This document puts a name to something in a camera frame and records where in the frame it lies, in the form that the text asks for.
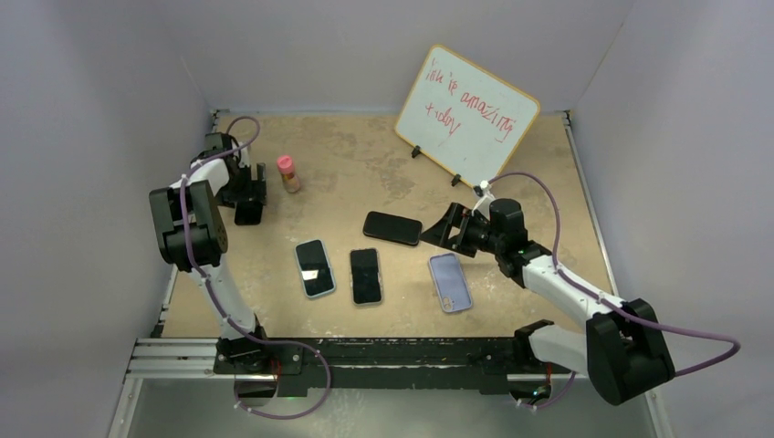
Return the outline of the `lavender phone case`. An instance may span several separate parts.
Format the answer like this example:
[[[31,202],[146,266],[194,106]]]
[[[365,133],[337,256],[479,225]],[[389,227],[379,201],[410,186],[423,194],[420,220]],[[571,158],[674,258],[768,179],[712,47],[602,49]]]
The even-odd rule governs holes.
[[[457,313],[473,306],[464,271],[455,254],[431,256],[428,265],[444,313]]]

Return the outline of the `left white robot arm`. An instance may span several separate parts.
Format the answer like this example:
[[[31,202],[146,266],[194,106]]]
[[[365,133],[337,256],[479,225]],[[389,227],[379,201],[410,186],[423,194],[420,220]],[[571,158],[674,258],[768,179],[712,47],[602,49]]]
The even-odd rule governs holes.
[[[233,209],[237,225],[260,224],[267,204],[265,169],[251,164],[246,147],[232,135],[211,133],[188,172],[149,193],[162,259],[197,283],[219,320],[217,358],[251,373],[269,367],[272,349],[227,265],[229,241],[219,209]]]

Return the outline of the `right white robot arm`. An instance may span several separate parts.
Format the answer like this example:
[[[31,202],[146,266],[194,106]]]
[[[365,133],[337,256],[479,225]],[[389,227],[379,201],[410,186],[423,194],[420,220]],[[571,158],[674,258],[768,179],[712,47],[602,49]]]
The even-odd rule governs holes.
[[[564,269],[548,248],[529,238],[519,202],[497,199],[488,215],[451,203],[420,239],[462,256],[493,255],[505,277],[583,327],[576,333],[541,320],[516,330],[512,358],[520,369],[552,363],[582,374],[611,405],[675,378],[653,307],[642,299],[625,301],[594,291],[591,283]]]

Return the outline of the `pink capped small bottle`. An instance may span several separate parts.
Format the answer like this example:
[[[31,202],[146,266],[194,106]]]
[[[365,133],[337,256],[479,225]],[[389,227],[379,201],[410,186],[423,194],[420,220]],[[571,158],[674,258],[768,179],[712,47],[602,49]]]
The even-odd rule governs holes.
[[[278,157],[277,169],[285,190],[288,193],[297,193],[301,189],[301,182],[296,172],[294,160],[289,155]]]

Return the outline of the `whiteboard with yellow frame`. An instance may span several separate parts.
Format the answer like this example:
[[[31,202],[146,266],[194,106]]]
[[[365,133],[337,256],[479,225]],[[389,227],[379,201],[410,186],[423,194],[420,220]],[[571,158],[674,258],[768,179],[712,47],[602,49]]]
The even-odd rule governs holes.
[[[540,114],[522,90],[442,45],[430,48],[394,126],[453,184],[498,175]]]

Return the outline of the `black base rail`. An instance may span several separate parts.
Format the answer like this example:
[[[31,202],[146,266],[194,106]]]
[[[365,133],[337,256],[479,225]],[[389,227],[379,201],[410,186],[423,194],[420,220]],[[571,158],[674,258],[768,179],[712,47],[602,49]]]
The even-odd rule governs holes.
[[[494,338],[289,338],[216,343],[213,372],[278,381],[281,397],[310,389],[470,390],[529,397],[567,369],[531,358],[524,342]]]

